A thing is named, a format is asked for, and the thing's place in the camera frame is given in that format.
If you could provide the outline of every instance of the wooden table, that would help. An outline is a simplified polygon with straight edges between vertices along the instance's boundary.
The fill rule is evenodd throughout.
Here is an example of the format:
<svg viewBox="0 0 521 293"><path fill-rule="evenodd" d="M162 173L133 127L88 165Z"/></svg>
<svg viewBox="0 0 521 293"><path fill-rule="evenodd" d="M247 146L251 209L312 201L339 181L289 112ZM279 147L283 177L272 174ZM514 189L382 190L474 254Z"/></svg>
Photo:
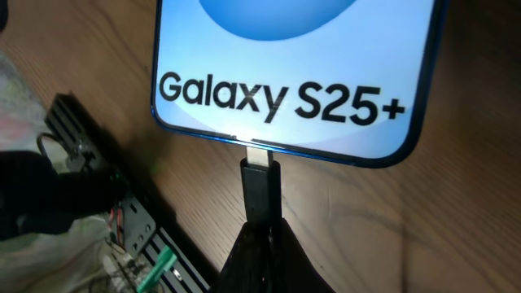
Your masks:
<svg viewBox="0 0 521 293"><path fill-rule="evenodd" d="M244 222L244 148L161 130L152 0L18 0L0 35L46 106L72 91L151 168L219 269ZM276 155L283 213L338 292L521 291L521 2L452 1L422 137L363 169Z"/></svg>

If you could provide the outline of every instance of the plus sign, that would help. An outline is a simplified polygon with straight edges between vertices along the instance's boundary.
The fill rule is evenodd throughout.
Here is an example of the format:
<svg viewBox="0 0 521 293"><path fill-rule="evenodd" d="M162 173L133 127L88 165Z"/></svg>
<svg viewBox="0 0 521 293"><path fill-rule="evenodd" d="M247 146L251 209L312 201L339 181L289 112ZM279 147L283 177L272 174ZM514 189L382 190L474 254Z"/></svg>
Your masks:
<svg viewBox="0 0 521 293"><path fill-rule="evenodd" d="M389 112L389 119L396 119L397 113L405 113L405 108L398 106L398 99L391 100L391 105L383 106L382 111Z"/></svg>

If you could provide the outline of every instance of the black wire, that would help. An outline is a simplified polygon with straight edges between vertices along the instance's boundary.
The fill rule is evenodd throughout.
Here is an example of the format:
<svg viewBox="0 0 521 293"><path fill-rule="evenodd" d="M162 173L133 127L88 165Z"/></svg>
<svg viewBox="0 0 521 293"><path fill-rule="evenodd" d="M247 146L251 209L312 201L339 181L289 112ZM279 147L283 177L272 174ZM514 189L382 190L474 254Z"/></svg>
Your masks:
<svg viewBox="0 0 521 293"><path fill-rule="evenodd" d="M40 133L38 135L38 137L36 138L36 144L38 145L38 150L44 157L47 157L47 151L46 151L46 148L43 146L43 138L50 138L50 139L54 140L55 142L59 143L59 145L63 147L63 142L60 141L59 138L57 138L54 134Z"/></svg>

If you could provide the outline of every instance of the smartphone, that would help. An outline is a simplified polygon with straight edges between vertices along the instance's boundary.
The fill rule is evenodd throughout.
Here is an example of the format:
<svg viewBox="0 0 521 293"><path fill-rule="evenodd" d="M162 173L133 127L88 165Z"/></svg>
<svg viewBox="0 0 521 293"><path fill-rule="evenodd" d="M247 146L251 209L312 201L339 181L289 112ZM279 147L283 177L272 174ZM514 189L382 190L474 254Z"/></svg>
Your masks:
<svg viewBox="0 0 521 293"><path fill-rule="evenodd" d="M382 168L414 149L444 0L158 0L166 129Z"/></svg>

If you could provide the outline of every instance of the light blue screen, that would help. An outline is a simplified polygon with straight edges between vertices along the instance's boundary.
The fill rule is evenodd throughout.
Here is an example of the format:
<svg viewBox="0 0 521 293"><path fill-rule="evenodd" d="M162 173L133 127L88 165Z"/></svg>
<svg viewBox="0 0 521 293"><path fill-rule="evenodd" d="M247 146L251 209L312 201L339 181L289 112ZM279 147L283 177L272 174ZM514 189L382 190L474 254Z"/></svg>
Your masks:
<svg viewBox="0 0 521 293"><path fill-rule="evenodd" d="M164 0L156 115L168 125L245 142L367 159L391 155L409 131L433 6L434 0ZM303 98L303 85L322 87L304 88L318 106ZM246 102L244 88L252 96ZM365 92L358 103L357 90ZM333 103L347 92L345 102Z"/></svg>

